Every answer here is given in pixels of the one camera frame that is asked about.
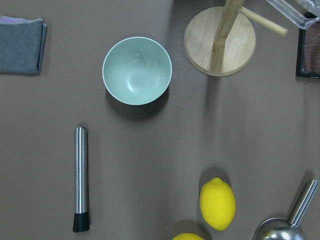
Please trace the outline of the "mint green bowl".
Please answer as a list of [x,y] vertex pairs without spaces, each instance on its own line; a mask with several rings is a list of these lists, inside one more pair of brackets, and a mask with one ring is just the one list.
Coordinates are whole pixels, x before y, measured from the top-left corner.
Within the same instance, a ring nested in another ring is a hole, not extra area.
[[102,64],[102,80],[117,101],[141,106],[157,100],[168,89],[173,73],[171,58],[157,41],[133,36],[116,43]]

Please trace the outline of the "lower yellow lemon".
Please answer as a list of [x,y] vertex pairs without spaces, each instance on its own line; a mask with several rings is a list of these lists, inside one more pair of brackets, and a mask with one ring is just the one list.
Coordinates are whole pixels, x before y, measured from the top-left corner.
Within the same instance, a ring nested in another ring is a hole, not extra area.
[[176,235],[172,240],[204,240],[204,238],[194,233],[184,232]]

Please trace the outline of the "steel ice scoop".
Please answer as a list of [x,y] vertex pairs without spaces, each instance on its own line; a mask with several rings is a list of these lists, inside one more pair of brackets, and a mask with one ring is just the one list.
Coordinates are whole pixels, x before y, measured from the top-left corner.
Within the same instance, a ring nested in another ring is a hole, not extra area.
[[300,224],[320,187],[320,181],[311,179],[305,186],[288,219],[270,218],[256,229],[254,240],[305,240]]

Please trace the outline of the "yellow lemon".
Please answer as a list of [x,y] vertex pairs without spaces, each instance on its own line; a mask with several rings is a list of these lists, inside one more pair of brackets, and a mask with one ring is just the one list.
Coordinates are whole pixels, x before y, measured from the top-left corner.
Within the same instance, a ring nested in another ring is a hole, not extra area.
[[176,235],[172,240],[204,240],[204,238],[194,233],[184,232]]
[[236,199],[232,188],[219,177],[203,185],[199,194],[203,219],[213,229],[226,230],[236,213]]

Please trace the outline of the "upper yellow lemon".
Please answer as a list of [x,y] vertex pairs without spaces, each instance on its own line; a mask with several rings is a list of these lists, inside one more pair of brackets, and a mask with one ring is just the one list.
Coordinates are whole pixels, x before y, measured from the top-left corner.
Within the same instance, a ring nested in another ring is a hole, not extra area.
[[226,230],[236,213],[236,199],[232,188],[219,177],[203,185],[199,194],[203,219],[213,229]]

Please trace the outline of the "metal glass holder tray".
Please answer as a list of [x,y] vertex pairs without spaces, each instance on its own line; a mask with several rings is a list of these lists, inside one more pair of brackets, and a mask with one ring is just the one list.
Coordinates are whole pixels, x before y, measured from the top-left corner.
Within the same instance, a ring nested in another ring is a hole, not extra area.
[[300,29],[295,75],[320,79],[320,21],[308,29]]

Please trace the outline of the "clear glass on rack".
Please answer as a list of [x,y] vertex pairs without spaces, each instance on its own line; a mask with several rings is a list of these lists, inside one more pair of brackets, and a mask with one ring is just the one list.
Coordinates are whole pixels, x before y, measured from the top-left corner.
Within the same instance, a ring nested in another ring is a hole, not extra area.
[[319,0],[266,1],[302,30],[306,30],[310,28],[313,24],[320,22]]

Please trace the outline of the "wooden cup rack stand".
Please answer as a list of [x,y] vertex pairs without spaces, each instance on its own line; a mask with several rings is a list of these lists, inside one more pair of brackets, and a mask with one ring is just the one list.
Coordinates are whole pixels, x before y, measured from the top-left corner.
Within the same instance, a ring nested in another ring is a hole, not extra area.
[[227,0],[199,12],[186,27],[183,44],[189,62],[200,72],[224,77],[248,65],[256,49],[252,21],[285,36],[288,30],[245,8],[242,0]]

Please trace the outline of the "steel muddler black tip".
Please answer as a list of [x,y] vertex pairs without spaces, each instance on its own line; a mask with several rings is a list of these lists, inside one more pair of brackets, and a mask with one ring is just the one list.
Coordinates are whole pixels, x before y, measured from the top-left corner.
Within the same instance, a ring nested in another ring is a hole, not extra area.
[[74,134],[74,233],[90,229],[88,194],[88,131],[79,125]]

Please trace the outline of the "grey folded cloth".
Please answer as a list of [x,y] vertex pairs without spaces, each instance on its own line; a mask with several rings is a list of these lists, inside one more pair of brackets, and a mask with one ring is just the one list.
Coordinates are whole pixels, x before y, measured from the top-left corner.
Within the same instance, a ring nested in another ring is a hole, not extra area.
[[39,75],[48,25],[42,18],[0,17],[0,72]]

